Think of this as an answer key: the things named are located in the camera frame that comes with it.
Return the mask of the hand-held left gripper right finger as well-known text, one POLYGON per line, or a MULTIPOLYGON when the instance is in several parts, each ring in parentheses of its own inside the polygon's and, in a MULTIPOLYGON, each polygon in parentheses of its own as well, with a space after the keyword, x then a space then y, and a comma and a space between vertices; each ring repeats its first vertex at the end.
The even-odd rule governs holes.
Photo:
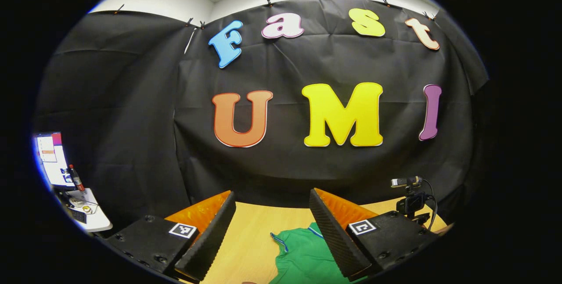
POLYGON ((377 214, 318 188, 310 190, 309 208, 341 274, 351 281, 387 272, 438 239, 398 211, 377 214))

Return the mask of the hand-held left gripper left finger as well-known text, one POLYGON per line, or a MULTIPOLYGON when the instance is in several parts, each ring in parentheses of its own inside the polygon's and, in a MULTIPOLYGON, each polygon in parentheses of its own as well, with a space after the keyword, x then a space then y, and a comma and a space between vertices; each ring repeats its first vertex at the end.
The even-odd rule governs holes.
POLYGON ((146 215, 107 238, 115 250, 170 278, 202 281, 236 210, 225 191, 166 218, 146 215))

